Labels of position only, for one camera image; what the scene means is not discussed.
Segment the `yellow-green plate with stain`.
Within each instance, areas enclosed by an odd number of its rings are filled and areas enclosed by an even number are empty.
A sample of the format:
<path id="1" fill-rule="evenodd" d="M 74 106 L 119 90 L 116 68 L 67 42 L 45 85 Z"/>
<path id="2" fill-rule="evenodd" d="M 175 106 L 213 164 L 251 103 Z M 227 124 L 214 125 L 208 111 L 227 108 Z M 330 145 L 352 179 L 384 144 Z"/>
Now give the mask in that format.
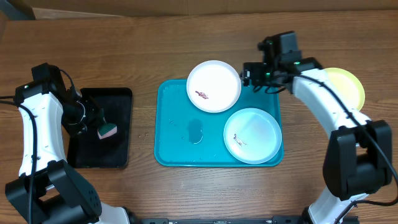
<path id="1" fill-rule="evenodd" d="M 365 91 L 356 76 L 342 68 L 325 68 L 324 71 L 345 100 L 360 111 L 365 102 Z"/>

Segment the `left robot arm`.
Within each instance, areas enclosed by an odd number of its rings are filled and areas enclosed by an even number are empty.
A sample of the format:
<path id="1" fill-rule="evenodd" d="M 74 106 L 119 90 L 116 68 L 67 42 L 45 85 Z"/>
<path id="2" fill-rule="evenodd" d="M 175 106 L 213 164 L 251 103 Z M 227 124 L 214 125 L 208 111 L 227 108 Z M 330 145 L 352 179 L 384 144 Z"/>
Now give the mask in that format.
<path id="1" fill-rule="evenodd" d="M 66 71 L 49 63 L 32 68 L 33 81 L 16 88 L 1 103 L 22 116 L 24 152 L 19 177 L 6 184 L 5 194 L 27 223 L 140 223 L 126 207 L 101 202 L 95 188 L 67 162 L 62 131 L 70 137 L 89 129 L 100 140 L 115 136 L 117 124 L 105 120 L 94 99 L 84 98 Z"/>

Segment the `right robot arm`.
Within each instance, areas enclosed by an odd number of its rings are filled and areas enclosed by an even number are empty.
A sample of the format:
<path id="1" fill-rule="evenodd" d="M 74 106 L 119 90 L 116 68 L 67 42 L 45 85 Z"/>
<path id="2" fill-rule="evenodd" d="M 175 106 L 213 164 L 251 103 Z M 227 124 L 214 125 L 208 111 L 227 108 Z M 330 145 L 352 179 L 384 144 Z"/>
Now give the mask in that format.
<path id="1" fill-rule="evenodd" d="M 358 223 L 349 211 L 359 204 L 397 204 L 368 200 L 397 181 L 392 165 L 392 130 L 349 106 L 313 57 L 303 58 L 293 31 L 268 36 L 257 45 L 261 62 L 246 62 L 240 74 L 254 91 L 284 90 L 302 101 L 326 131 L 329 143 L 323 163 L 326 187 L 300 216 L 274 216 L 273 223 Z"/>

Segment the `green and pink sponge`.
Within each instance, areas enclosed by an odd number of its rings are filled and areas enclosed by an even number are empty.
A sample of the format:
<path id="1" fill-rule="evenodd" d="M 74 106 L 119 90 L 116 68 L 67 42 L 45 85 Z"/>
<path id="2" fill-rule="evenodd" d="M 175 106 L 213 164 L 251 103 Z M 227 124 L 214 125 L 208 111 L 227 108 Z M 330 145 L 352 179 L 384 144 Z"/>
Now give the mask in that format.
<path id="1" fill-rule="evenodd" d="M 104 123 L 98 128 L 99 139 L 105 139 L 115 135 L 118 131 L 118 127 L 113 123 Z"/>

